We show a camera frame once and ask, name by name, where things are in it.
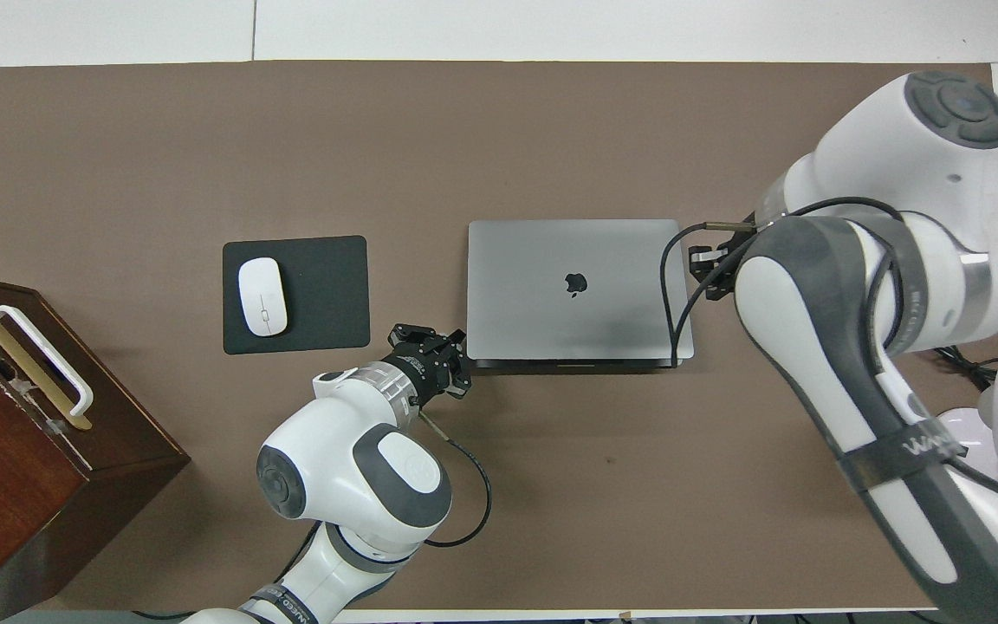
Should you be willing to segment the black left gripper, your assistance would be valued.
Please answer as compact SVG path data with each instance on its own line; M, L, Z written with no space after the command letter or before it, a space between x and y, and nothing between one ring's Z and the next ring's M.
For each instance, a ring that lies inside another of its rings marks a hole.
M466 332L455 330L447 336L446 367L436 355L424 352L420 347L437 335L434 328L409 323L396 323L389 332L389 344L396 347L385 356L385 363L407 375L413 386L414 406L426 406L429 400L444 392L462 400L472 388L468 359L463 351Z

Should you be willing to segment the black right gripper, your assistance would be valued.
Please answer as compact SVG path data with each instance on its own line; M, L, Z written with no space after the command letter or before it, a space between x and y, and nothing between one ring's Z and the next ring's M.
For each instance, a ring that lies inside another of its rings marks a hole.
M720 244L720 249L710 246L690 246L688 249L689 271L708 271L698 281L698 291L706 300L718 301L734 291L736 272L745 250L752 244L757 234L757 226L744 225L728 241Z

